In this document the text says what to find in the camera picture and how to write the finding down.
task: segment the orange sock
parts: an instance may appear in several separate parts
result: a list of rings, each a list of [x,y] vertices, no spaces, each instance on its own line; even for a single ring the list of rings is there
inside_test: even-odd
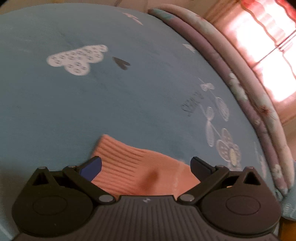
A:
[[[120,195],[175,198],[200,181],[190,166],[158,152],[138,149],[103,135],[93,156],[102,159],[102,170],[92,183],[118,198]]]

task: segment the floral blanket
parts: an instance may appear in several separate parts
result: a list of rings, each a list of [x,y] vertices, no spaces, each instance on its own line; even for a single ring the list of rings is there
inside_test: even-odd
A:
[[[151,9],[149,14],[162,20],[191,43],[185,47],[192,51],[197,49],[232,91],[256,131],[276,188],[285,196],[294,184],[293,158],[279,117],[252,70],[214,26],[191,11],[175,5],[163,4],[159,9]],[[200,81],[204,91],[211,91],[214,88],[211,83]],[[220,114],[226,120],[229,110],[225,103],[218,97],[216,97],[216,103],[220,107]],[[207,117],[207,140],[209,145],[213,146],[213,131],[216,130],[211,125],[212,109],[208,108],[204,115]],[[231,140],[226,129],[222,130],[221,135],[222,140]],[[236,152],[237,146],[231,141],[227,145],[222,140],[217,141],[220,156],[229,162],[232,159],[237,161],[237,158],[231,156],[239,155]],[[233,150],[230,155],[224,151],[227,149]],[[257,156],[263,165],[265,160],[262,156]]]

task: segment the curtain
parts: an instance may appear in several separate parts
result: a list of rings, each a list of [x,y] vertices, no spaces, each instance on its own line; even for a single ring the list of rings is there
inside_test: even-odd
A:
[[[296,10],[286,0],[220,0],[205,19],[255,72],[281,122],[296,117]]]

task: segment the bed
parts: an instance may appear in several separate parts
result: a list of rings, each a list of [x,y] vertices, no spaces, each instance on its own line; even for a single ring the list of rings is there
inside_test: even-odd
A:
[[[17,234],[11,207],[33,171],[87,160],[102,134],[187,164],[254,166],[279,200],[292,188],[270,116],[166,7],[46,4],[0,16],[0,240]]]

